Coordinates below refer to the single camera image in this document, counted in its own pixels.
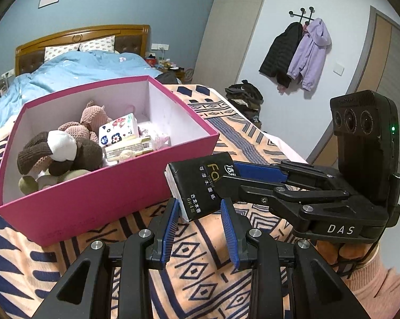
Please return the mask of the right hand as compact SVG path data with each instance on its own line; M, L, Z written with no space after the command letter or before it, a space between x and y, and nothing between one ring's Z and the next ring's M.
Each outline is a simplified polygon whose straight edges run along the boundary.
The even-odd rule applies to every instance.
M368 262L374 258L379 247L373 244L333 244L329 241L317 241L315 248L324 260L338 271L344 261Z

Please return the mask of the pink sleeve right forearm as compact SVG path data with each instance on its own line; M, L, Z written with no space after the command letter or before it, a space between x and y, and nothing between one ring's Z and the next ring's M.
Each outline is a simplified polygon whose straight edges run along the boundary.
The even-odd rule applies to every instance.
M379 247L344 283L370 318L395 318L400 311L400 273L386 268Z

